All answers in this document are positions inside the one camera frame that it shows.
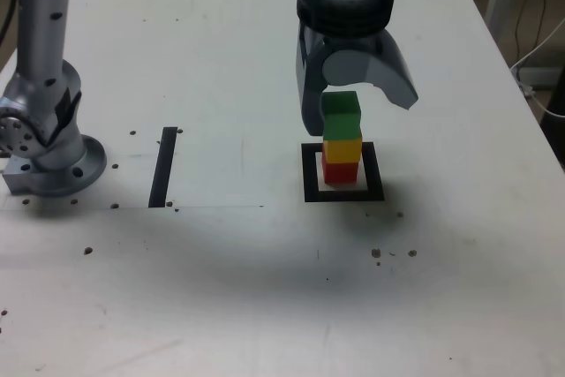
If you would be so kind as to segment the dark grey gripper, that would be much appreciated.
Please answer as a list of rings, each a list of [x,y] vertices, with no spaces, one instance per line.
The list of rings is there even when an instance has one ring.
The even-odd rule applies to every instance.
[[[300,23],[296,76],[301,117],[311,136],[323,133],[321,96],[328,85],[370,83],[403,109],[418,100],[402,52],[386,30],[363,37],[324,37]]]

